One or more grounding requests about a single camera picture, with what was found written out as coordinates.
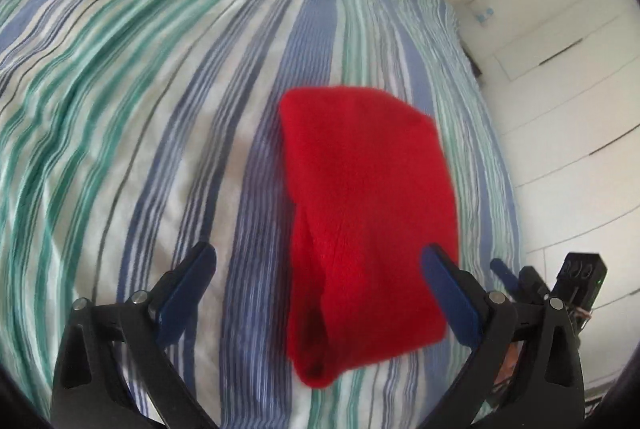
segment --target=red knit hat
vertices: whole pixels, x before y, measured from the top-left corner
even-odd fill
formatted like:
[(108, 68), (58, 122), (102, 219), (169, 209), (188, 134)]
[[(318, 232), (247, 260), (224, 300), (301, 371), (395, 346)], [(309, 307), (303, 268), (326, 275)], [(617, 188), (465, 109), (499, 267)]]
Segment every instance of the red knit hat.
[(383, 91), (302, 88), (280, 103), (296, 205), (287, 354), (311, 387), (443, 338), (420, 272), (457, 263), (456, 205), (433, 121)]

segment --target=metal screw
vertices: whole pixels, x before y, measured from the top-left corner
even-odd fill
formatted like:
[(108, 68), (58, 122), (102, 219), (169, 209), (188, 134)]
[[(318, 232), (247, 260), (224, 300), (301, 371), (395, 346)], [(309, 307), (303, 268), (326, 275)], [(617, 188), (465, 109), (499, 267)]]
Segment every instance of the metal screw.
[(74, 303), (71, 305), (71, 307), (74, 310), (78, 311), (78, 310), (82, 310), (82, 308), (87, 306), (87, 304), (89, 304), (89, 299), (85, 299), (84, 297), (81, 297), (79, 299), (76, 299)]
[(489, 300), (492, 303), (502, 304), (507, 300), (507, 297), (505, 297), (502, 292), (497, 292), (494, 290), (493, 292), (489, 292)]
[(557, 297), (551, 297), (549, 299), (549, 304), (554, 310), (562, 310), (562, 308), (564, 308), (564, 303), (562, 302), (561, 299), (558, 299)]
[(137, 292), (133, 292), (133, 295), (131, 296), (131, 302), (133, 304), (142, 304), (148, 297), (149, 294), (144, 290), (138, 290)]

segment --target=white cabinet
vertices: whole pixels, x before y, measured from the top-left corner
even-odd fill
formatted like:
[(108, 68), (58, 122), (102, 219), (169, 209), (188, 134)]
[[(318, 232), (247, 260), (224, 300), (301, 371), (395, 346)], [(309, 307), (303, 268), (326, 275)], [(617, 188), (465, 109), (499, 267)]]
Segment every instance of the white cabinet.
[(634, 0), (580, 0), (495, 56), (515, 80), (635, 6)]
[(479, 64), (516, 187), (523, 265), (550, 287), (569, 252), (607, 265), (580, 356), (587, 387), (609, 382), (640, 340), (640, 9), (578, 1)]
[(502, 136), (511, 181), (526, 184), (640, 124), (640, 57), (568, 102)]

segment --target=striped bedsheet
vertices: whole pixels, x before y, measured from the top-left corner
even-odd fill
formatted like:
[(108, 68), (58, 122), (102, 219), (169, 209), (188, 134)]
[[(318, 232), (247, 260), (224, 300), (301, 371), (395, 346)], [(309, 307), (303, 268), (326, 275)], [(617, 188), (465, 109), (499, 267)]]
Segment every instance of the striped bedsheet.
[[(0, 355), (48, 414), (77, 297), (125, 300), (197, 240), (218, 252), (168, 352), (224, 427), (410, 429), (465, 351), (438, 345), (315, 391), (284, 353), (289, 88), (382, 88), (433, 116), (460, 261), (518, 266), (513, 193), (444, 0), (0, 0)], [(157, 417), (122, 355), (141, 411)]]

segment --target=bed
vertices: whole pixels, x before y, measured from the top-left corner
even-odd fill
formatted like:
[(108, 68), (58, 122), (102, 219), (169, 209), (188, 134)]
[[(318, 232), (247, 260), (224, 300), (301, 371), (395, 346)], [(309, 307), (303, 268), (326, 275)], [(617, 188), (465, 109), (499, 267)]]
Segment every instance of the bed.
[[(284, 353), (287, 89), (384, 89), (432, 116), (460, 265), (518, 268), (513, 191), (445, 0), (0, 0), (0, 356), (48, 414), (77, 297), (123, 301), (198, 240), (218, 269), (169, 356), (224, 427), (414, 427), (466, 357), (452, 336), (311, 390)], [(143, 414), (157, 418), (121, 354)]]

